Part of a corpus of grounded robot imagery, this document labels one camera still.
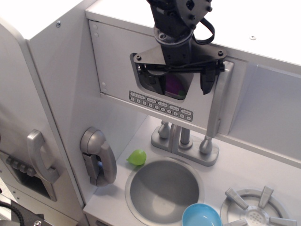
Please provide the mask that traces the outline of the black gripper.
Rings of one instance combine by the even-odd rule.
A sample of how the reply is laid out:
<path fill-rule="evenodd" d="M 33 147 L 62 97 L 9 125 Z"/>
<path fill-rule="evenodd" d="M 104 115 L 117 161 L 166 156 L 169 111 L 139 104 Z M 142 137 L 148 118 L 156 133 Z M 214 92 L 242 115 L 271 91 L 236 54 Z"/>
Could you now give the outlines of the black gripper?
<path fill-rule="evenodd" d="M 206 95 L 215 83 L 216 71 L 224 71 L 226 56 L 224 48 L 190 40 L 180 46 L 156 46 L 132 54 L 130 59 L 140 84 L 149 91 L 165 95 L 167 73 L 200 73 L 200 86 Z"/>

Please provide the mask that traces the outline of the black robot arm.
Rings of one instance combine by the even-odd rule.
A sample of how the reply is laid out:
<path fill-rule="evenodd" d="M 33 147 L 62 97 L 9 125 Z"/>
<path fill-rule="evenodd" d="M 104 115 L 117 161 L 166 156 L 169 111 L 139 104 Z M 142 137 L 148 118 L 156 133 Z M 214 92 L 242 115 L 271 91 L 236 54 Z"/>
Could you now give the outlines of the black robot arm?
<path fill-rule="evenodd" d="M 215 78 L 225 70 L 226 51 L 211 45 L 215 29 L 205 19 L 212 11 L 209 0 L 150 0 L 154 37 L 159 46 L 132 54 L 139 83 L 161 95 L 180 98 L 178 74 L 200 73 L 203 94 L 210 93 Z"/>

